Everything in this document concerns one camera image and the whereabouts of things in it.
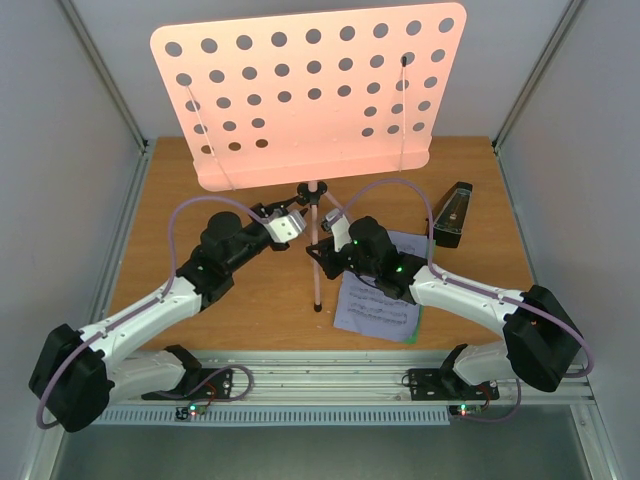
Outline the white sheet music page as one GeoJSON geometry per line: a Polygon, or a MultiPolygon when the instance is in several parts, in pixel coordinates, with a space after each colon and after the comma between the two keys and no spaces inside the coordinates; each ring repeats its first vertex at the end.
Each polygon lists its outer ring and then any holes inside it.
{"type": "Polygon", "coordinates": [[[370,277],[344,272],[333,327],[365,337],[404,343],[415,327],[419,305],[385,296],[370,277]]]}

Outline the green sheet music page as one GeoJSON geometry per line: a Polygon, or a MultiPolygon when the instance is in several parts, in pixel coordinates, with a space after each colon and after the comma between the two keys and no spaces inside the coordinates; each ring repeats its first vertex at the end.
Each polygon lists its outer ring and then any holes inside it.
{"type": "MultiPolygon", "coordinates": [[[[431,244],[432,244],[431,239],[429,238],[428,235],[424,236],[424,243],[425,243],[424,257],[427,258],[429,253],[430,253],[431,244]]],[[[418,337],[419,337],[419,332],[420,332],[422,316],[423,316],[423,307],[419,306],[418,310],[417,310],[417,320],[416,320],[415,327],[414,327],[411,335],[404,340],[405,344],[413,345],[413,344],[417,343],[418,337]]]]}

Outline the black metronome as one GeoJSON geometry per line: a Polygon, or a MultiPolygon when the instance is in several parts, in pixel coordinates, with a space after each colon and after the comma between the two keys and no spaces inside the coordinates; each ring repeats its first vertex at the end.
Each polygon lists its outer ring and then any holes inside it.
{"type": "Polygon", "coordinates": [[[456,249],[462,238],[473,185],[458,181],[434,207],[434,241],[439,247],[456,249]]]}

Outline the pink music stand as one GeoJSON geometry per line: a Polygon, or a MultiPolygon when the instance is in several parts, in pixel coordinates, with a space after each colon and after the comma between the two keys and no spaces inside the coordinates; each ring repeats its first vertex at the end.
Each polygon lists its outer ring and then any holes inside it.
{"type": "Polygon", "coordinates": [[[210,192],[424,167],[455,2],[166,25],[150,49],[210,192]]]}

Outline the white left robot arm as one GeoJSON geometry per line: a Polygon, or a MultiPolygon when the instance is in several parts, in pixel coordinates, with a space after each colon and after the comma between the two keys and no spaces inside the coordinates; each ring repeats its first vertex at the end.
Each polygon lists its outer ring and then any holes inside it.
{"type": "Polygon", "coordinates": [[[137,396],[198,398],[216,371],[185,348],[172,345],[149,358],[132,358],[140,346],[219,301],[234,285],[234,273],[270,248],[288,249],[306,228],[294,200],[214,214],[183,265],[173,263],[168,280],[143,299],[97,323],[74,329],[62,324],[46,338],[29,380],[38,397],[36,424],[77,432],[111,404],[137,396]]]}

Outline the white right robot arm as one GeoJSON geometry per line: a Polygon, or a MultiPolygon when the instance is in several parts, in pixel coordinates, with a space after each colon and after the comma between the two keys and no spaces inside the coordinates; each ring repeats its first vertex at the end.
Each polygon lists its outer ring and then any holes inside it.
{"type": "Polygon", "coordinates": [[[392,300],[444,310],[498,335],[497,342],[463,343],[450,352],[440,374],[442,387],[453,396],[490,380],[508,379],[553,392],[568,377],[584,342],[549,289],[502,289],[448,272],[399,251],[388,231],[370,216],[354,223],[338,221],[331,236],[307,252],[329,279],[345,272],[369,277],[392,300]]]}

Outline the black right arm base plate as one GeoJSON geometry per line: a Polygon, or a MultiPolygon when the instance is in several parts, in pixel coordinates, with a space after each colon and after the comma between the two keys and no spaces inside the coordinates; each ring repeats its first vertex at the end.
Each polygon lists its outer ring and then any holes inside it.
{"type": "Polygon", "coordinates": [[[489,382],[469,385],[453,374],[442,375],[436,368],[409,369],[401,384],[409,389],[413,401],[493,401],[500,398],[498,387],[489,382]]]}

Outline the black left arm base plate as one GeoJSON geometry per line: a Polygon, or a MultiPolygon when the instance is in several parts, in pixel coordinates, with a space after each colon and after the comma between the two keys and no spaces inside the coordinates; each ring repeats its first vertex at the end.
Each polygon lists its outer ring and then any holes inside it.
{"type": "Polygon", "coordinates": [[[233,371],[225,369],[214,375],[216,369],[200,368],[188,370],[185,377],[172,390],[146,393],[141,396],[145,401],[151,400],[204,400],[228,399],[232,387],[233,371]]]}

